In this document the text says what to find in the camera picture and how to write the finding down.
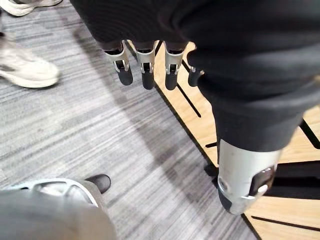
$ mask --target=gray carpet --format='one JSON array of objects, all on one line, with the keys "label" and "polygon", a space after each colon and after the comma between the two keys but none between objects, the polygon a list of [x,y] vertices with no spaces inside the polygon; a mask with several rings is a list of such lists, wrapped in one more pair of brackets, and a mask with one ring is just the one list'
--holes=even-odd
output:
[{"label": "gray carpet", "polygon": [[255,239],[223,210],[203,156],[157,91],[143,89],[135,59],[134,83],[123,86],[67,0],[3,14],[3,25],[62,77],[43,90],[0,79],[1,188],[107,173],[105,204],[121,240]]}]

